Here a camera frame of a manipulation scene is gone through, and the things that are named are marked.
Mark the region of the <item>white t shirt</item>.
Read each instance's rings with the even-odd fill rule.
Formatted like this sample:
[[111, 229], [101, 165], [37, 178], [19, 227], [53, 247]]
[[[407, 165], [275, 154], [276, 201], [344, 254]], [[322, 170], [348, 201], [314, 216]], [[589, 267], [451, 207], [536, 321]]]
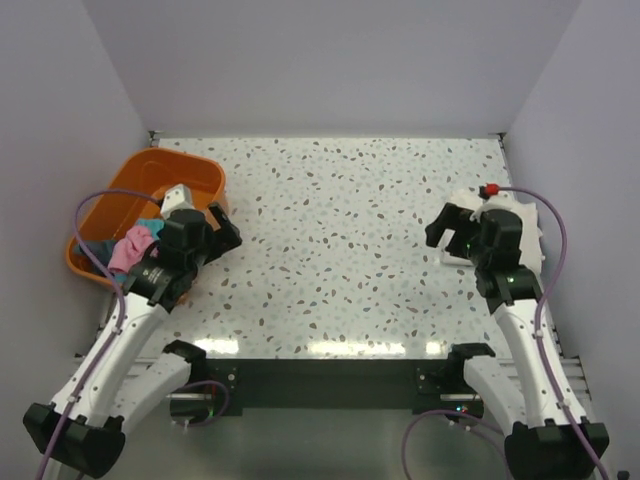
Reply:
[[[520, 240], [520, 263], [529, 268], [536, 275], [540, 275], [542, 271], [542, 263], [545, 257], [542, 253], [540, 244], [542, 231], [538, 227], [537, 206], [533, 202], [522, 203], [511, 193], [507, 193], [513, 198], [514, 203], [513, 210], [510, 212], [517, 214], [523, 224], [523, 233]], [[454, 191], [447, 198], [447, 202], [471, 211], [472, 208], [477, 205], [478, 200], [479, 198], [476, 193], [463, 189]]]

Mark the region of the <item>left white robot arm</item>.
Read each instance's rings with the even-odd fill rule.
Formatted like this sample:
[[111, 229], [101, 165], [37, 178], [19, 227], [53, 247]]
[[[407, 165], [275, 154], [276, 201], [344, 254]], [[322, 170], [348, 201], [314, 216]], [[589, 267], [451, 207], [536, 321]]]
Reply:
[[130, 269], [111, 318], [76, 372], [49, 403], [34, 403], [24, 414], [45, 461], [99, 479], [117, 462], [127, 434], [164, 397], [210, 384], [205, 351], [181, 340], [167, 344], [134, 380], [126, 377], [201, 268], [241, 243], [218, 203], [169, 214], [158, 241]]

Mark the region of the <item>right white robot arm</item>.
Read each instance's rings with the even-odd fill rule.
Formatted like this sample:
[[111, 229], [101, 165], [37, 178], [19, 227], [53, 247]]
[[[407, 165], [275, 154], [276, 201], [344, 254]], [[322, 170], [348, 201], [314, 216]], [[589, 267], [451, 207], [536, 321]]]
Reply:
[[507, 342], [511, 380], [484, 345], [455, 345], [448, 386], [474, 390], [504, 435], [515, 479], [587, 479], [609, 445], [606, 427], [589, 419], [553, 338], [539, 282], [537, 210], [510, 199], [446, 203], [426, 229], [426, 244], [474, 268], [476, 288]]

